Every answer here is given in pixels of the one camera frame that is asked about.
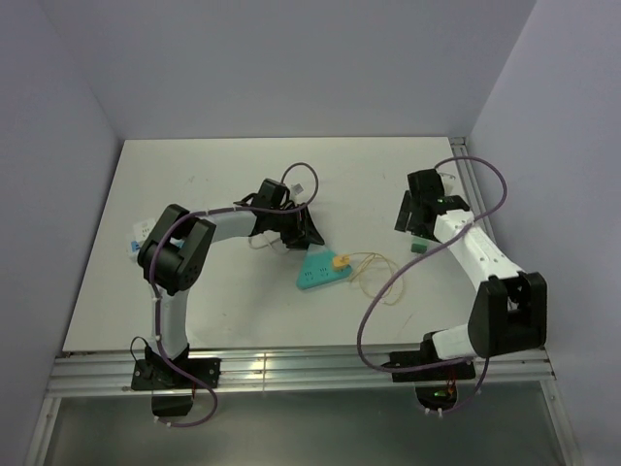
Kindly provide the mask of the green charger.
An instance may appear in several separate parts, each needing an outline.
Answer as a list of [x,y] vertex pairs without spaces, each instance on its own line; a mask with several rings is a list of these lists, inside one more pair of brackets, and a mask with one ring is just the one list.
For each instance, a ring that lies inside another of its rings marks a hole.
[[429,249],[429,241],[425,238],[413,236],[410,251],[416,254],[423,254]]

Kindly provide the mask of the teal triangular socket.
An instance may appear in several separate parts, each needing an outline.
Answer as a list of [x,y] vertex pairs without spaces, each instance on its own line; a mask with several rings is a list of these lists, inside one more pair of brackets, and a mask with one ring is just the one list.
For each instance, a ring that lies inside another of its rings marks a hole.
[[333,266],[333,259],[337,254],[325,246],[310,245],[304,257],[296,286],[301,290],[308,290],[328,283],[347,279],[352,273],[350,265],[341,270]]

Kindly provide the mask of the yellow charger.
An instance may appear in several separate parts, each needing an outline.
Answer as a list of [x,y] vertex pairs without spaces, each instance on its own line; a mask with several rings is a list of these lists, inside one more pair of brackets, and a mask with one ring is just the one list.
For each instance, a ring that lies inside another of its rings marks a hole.
[[332,258],[332,267],[335,272],[341,272],[350,266],[350,258],[347,254],[335,255]]

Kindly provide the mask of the white cube socket adapter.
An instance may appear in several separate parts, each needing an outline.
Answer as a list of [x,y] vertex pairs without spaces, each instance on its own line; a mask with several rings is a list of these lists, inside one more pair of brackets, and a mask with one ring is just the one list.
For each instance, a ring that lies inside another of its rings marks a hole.
[[154,218],[149,218],[149,219],[134,223],[132,225],[134,240],[137,243],[143,243],[148,238],[154,226],[155,226]]

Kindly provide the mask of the white colourful power strip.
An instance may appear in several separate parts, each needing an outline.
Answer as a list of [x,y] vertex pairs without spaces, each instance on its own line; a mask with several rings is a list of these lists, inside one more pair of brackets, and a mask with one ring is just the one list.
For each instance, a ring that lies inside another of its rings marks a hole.
[[137,243],[134,240],[133,231],[131,231],[126,235],[126,245],[127,245],[127,253],[132,261],[136,261],[138,257],[138,253],[144,243]]

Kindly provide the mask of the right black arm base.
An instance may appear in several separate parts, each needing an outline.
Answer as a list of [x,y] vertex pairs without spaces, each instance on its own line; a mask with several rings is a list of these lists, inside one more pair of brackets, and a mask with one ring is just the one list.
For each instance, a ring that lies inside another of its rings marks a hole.
[[[399,369],[417,367],[439,362],[432,355],[422,350],[393,351],[389,353],[383,368]],[[392,375],[393,383],[414,383],[415,394],[424,410],[444,413],[458,404],[459,381],[470,381],[475,378],[472,362],[451,363],[447,366],[425,369],[422,371],[399,373]]]

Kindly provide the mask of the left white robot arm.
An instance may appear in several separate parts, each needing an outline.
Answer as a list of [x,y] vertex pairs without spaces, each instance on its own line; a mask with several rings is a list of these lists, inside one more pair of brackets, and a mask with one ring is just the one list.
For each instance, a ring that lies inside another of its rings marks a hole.
[[189,349],[188,294],[202,273],[211,245],[267,231],[279,234],[289,250],[325,244],[308,205],[295,203],[291,190],[271,179],[230,207],[192,213],[170,204],[155,222],[141,245],[138,264],[154,300],[153,351],[160,358],[153,374],[165,386],[178,387],[189,375],[189,364],[180,357]]

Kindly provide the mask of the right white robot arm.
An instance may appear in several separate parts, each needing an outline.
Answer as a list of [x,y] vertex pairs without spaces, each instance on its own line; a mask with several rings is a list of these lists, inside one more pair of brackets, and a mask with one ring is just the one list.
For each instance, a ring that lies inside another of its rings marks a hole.
[[476,291],[467,323],[424,337],[422,372],[438,379],[454,359],[540,349],[547,337],[547,283],[501,252],[459,195],[449,195],[435,169],[408,174],[395,229],[448,245]]

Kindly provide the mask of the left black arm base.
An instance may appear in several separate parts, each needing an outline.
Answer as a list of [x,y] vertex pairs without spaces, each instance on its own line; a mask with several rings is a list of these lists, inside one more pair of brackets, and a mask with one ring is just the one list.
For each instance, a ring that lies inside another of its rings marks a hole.
[[[180,363],[184,372],[210,388],[218,386],[220,365],[219,358],[190,358]],[[177,420],[189,414],[199,385],[159,359],[155,362],[139,359],[135,363],[130,388],[151,394],[151,412],[155,416]]]

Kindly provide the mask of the aluminium front rail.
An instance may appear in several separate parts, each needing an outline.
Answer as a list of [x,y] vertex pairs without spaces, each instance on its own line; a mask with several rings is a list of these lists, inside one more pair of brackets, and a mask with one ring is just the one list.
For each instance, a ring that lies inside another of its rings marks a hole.
[[[195,350],[191,359],[218,358],[216,391],[271,392],[384,388],[398,385],[390,375],[363,364],[354,347],[307,349]],[[71,354],[55,360],[46,395],[49,398],[135,395],[130,387],[134,361],[129,352]],[[555,379],[543,349],[490,360],[487,383],[540,383]]]

